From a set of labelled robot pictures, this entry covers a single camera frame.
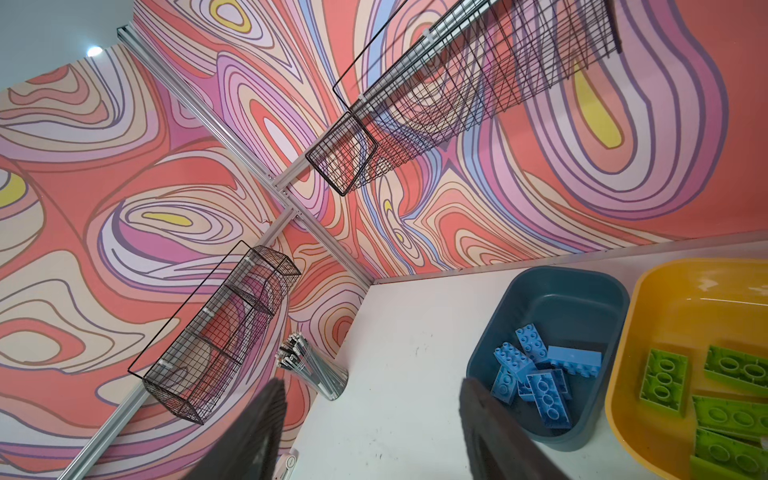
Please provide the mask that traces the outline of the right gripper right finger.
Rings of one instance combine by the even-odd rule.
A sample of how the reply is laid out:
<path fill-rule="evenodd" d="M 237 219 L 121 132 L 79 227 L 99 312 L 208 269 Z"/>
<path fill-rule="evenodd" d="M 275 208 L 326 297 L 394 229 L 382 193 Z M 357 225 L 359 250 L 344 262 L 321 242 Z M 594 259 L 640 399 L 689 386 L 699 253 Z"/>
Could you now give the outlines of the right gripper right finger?
<path fill-rule="evenodd" d="M 459 415 L 474 479 L 564 479 L 566 475 L 474 378 L 462 380 Z"/>

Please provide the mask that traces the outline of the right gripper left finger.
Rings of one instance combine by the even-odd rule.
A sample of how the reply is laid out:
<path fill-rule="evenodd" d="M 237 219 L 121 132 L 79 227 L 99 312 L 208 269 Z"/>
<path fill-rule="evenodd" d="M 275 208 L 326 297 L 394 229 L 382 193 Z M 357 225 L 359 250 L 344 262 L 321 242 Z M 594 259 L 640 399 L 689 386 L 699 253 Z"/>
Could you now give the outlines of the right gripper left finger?
<path fill-rule="evenodd" d="M 286 411 L 285 383 L 273 378 L 185 479 L 271 479 Z"/>

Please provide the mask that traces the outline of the blue lego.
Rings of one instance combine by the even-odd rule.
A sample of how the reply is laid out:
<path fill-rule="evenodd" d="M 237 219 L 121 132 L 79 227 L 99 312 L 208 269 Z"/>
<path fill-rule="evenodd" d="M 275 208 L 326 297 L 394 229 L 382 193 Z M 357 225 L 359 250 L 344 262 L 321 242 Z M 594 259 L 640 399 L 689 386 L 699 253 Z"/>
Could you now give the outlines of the blue lego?
<path fill-rule="evenodd" d="M 534 324 L 529 323 L 516 331 L 522 352 L 535 364 L 548 363 L 548 349 Z"/>
<path fill-rule="evenodd" d="M 550 371 L 532 372 L 527 375 L 527 381 L 543 425 L 552 430 L 571 429 L 570 415 L 554 374 Z"/>
<path fill-rule="evenodd" d="M 548 360 L 555 368 L 563 369 L 570 375 L 585 378 L 596 378 L 602 366 L 602 354 L 598 351 L 558 346 L 548 348 Z"/>
<path fill-rule="evenodd" d="M 497 347 L 494 356 L 521 383 L 527 383 L 528 376 L 536 371 L 534 362 L 508 342 Z"/>

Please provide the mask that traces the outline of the blue lego bottom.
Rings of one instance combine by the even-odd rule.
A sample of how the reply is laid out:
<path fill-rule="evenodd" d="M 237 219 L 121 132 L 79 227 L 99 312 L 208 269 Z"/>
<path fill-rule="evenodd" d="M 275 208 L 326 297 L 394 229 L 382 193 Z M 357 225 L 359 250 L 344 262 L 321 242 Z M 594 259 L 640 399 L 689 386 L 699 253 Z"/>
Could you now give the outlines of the blue lego bottom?
<path fill-rule="evenodd" d="M 508 342 L 497 347 L 494 356 L 521 383 L 527 383 L 528 376 L 536 371 L 534 362 Z"/>

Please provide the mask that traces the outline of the green lego pair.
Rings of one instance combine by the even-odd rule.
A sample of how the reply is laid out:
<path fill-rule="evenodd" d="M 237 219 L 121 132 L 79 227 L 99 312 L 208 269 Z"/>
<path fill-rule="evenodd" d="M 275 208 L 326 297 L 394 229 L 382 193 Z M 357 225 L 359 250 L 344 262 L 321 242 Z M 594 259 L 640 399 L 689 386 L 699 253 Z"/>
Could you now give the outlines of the green lego pair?
<path fill-rule="evenodd" d="M 690 457 L 692 479 L 766 479 L 767 452 L 760 447 L 698 428 Z"/>

